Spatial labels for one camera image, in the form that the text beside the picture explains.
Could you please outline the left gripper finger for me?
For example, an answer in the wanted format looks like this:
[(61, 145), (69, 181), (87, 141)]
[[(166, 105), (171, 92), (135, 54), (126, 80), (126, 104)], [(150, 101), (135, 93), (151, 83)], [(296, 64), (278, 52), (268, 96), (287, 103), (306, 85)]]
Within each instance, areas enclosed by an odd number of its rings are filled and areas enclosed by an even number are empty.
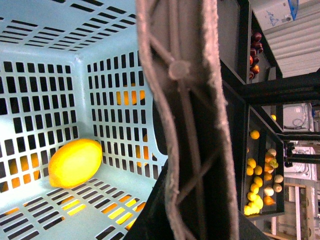
[(165, 209), (165, 184), (167, 172), (168, 164), (166, 163), (156, 180), (143, 210), (124, 236), (125, 240), (174, 239), (174, 234)]

